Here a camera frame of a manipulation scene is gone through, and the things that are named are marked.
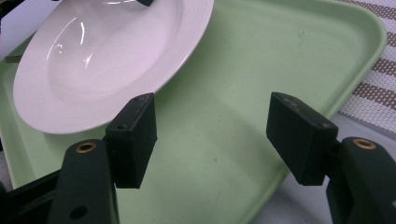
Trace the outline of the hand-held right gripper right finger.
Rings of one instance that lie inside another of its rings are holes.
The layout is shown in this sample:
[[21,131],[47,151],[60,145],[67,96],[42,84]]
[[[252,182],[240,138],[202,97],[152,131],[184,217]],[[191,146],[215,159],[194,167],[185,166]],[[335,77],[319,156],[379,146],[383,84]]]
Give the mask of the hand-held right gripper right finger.
[[325,151],[337,134],[335,124],[300,99],[271,93],[266,135],[299,184],[323,183]]

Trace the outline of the brown white striped placemat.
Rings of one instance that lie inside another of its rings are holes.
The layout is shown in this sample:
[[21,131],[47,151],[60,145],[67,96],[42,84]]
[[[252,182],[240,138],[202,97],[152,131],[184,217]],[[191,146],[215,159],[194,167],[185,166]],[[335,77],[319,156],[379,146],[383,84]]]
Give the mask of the brown white striped placemat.
[[340,113],[396,139],[396,0],[340,0],[373,12],[386,26],[387,45]]

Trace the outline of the light green plastic tray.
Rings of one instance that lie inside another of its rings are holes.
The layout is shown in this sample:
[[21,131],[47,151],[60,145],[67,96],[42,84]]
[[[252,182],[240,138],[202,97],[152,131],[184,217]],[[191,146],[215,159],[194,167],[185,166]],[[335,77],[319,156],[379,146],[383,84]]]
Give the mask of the light green plastic tray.
[[[158,140],[140,189],[118,193],[121,224],[246,224],[287,175],[265,135],[272,92],[332,116],[382,54],[383,22],[335,0],[214,0],[205,32],[154,92]],[[0,137],[15,187],[58,170],[103,124],[53,134],[13,102],[19,63],[0,62]]]

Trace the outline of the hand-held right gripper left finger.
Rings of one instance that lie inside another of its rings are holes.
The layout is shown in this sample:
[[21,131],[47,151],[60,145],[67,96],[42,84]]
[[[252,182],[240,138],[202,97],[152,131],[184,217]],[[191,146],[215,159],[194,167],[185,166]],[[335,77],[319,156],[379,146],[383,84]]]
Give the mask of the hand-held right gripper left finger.
[[117,188],[140,188],[156,141],[154,94],[136,96],[106,127],[106,146]]

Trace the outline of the white deep plate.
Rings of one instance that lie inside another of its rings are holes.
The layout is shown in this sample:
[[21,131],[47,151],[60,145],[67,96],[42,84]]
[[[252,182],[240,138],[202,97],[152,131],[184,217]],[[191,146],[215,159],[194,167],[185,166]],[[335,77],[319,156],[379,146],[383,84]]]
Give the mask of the white deep plate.
[[161,89],[209,23],[214,0],[62,0],[17,68],[13,102],[30,127],[78,133]]

